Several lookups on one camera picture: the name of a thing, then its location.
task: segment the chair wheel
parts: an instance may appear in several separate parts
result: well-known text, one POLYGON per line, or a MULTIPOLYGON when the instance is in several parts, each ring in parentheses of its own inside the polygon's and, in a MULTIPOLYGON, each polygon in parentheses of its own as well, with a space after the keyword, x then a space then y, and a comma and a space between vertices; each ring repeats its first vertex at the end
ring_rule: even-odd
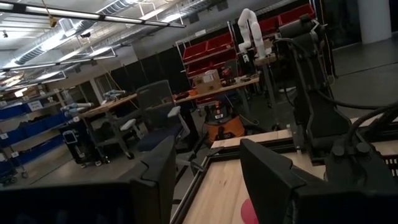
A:
POLYGON ((28 175, 28 173, 26 172, 26 170, 22 172, 21 176, 22 176, 22 178, 24 178, 24 179, 26 179, 26 178, 29 177, 29 175, 28 175))
POLYGON ((134 159, 134 154, 129 152, 128 155, 127 155, 127 158, 130 159, 130 160, 134 159))

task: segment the workbench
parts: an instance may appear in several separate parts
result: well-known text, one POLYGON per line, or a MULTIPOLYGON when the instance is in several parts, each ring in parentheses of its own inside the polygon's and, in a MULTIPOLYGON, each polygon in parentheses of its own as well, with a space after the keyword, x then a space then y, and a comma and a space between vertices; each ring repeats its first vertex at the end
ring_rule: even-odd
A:
POLYGON ((96 146, 97 150, 99 151, 99 154, 105 161, 107 161, 107 159, 106 159, 106 156, 103 154, 103 151, 101 150, 101 148, 103 146, 107 146, 110 144, 119 144, 120 148, 123 150, 123 152, 125 153, 125 155, 127 155, 128 158, 130 158, 130 159, 134 158, 134 155, 129 151, 128 146, 123 139, 123 137, 125 135, 129 134, 131 131, 130 130, 121 131, 120 127, 124 123, 129 121, 130 119, 137 118, 141 112, 137 108, 137 110, 135 110, 132 113, 129 113, 128 115, 124 116, 123 118, 115 118, 113 116, 111 110, 124 104, 124 103, 128 103, 128 102, 132 101, 136 97, 137 97, 137 94, 132 94, 132 95, 121 98, 116 101, 107 102, 97 108, 94 108, 92 110, 89 110, 89 111, 79 115, 79 118, 84 121, 84 123, 87 127, 87 130, 91 136, 91 140, 93 141, 94 145, 96 146), (94 130, 93 126, 91 125, 92 120, 90 118, 92 118, 95 115, 101 114, 101 113, 105 113, 106 119, 109 121, 109 123, 112 127, 114 137, 111 139, 103 140, 103 139, 97 138, 96 134, 95 134, 95 130, 94 130))
MULTIPOLYGON (((365 122, 362 127, 365 128, 374 119, 365 122)), ((295 166, 323 178, 325 166, 313 166, 306 152, 296 151, 294 147, 288 150, 276 144, 292 139, 288 129, 216 141, 203 161, 205 171, 194 177, 171 224, 243 223, 241 207, 249 199, 249 194, 239 160, 238 149, 242 138, 265 145, 291 159, 295 166)), ((374 142, 373 145, 383 155, 398 154, 398 141, 374 142)))
POLYGON ((248 99, 246 97, 246 94, 245 94, 244 90, 242 90, 242 88, 245 87, 245 86, 248 86, 250 84, 258 83, 259 81, 260 81, 259 77, 252 77, 247 82, 237 82, 237 84, 235 84, 235 85, 222 87, 222 88, 220 88, 218 90, 209 91, 209 92, 203 93, 203 94, 197 94, 195 96, 188 96, 188 97, 186 97, 184 99, 177 100, 176 104, 192 101, 192 100, 195 100, 195 99, 198 99, 198 98, 202 98, 204 96, 210 96, 210 95, 217 95, 217 94, 225 93, 225 92, 230 91, 230 90, 237 90, 239 96, 242 98, 244 113, 249 119, 251 119, 251 113, 250 113, 250 107, 249 107, 248 99))

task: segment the label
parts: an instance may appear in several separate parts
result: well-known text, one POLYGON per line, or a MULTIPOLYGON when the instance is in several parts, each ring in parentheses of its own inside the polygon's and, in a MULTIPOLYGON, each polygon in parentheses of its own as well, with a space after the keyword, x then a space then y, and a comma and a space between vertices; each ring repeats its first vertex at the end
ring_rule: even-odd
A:
POLYGON ((13 153, 11 153, 11 156, 12 156, 12 158, 18 157, 19 153, 18 152, 13 152, 13 153))
POLYGON ((196 36, 196 37, 199 37, 199 36, 201 36, 201 35, 203 35, 203 34, 206 34, 206 30, 201 30, 201 31, 196 32, 196 33, 195 33, 195 36, 196 36))
POLYGON ((204 83, 209 83, 209 82, 212 82, 212 81, 214 81, 213 75, 205 75, 205 76, 203 76, 203 82, 204 83))
POLYGON ((39 100, 30 102, 27 104, 31 111, 37 111, 43 108, 42 103, 39 100))
POLYGON ((1 140, 5 140, 8 138, 8 134, 7 133, 0 134, 0 138, 1 138, 1 140))

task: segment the red object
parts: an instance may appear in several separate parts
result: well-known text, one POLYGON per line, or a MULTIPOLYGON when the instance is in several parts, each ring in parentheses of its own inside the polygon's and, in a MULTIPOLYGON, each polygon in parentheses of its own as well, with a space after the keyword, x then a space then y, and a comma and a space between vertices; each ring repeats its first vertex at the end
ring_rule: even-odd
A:
POLYGON ((263 35, 275 33, 279 27, 279 18, 277 16, 259 22, 263 35))
POLYGON ((221 36, 210 39, 207 44, 207 53, 213 54, 222 50, 231 49, 234 47, 231 34, 223 34, 221 36))
POLYGON ((192 63, 188 66, 187 70, 188 77, 205 73, 211 70, 212 65, 213 65, 212 62, 209 60, 201 60, 199 62, 192 63))
POLYGON ((236 53, 234 50, 229 50, 217 56, 214 56, 212 59, 213 62, 213 69, 222 68, 226 61, 236 59, 236 53))
POLYGON ((257 215, 250 199, 246 199, 243 202, 241 216, 244 224, 259 224, 259 220, 257 219, 257 215))
POLYGON ((196 44, 191 47, 187 47, 184 51, 183 55, 183 61, 184 62, 189 62, 192 60, 195 60, 197 58, 203 57, 207 55, 206 49, 207 49, 207 41, 202 42, 200 44, 196 44))
POLYGON ((300 16, 305 15, 305 14, 310 15, 311 19, 315 18, 315 12, 314 12, 311 4, 305 4, 303 6, 295 8, 293 10, 282 13, 281 15, 279 15, 279 24, 285 25, 285 24, 291 23, 293 21, 296 21, 297 19, 300 18, 300 16))

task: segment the pillar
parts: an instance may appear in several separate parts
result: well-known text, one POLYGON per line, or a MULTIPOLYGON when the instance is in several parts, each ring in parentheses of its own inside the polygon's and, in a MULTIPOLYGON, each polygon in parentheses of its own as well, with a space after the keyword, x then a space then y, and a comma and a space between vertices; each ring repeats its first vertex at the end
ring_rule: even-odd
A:
POLYGON ((363 44, 391 38, 389 0, 358 0, 363 44))

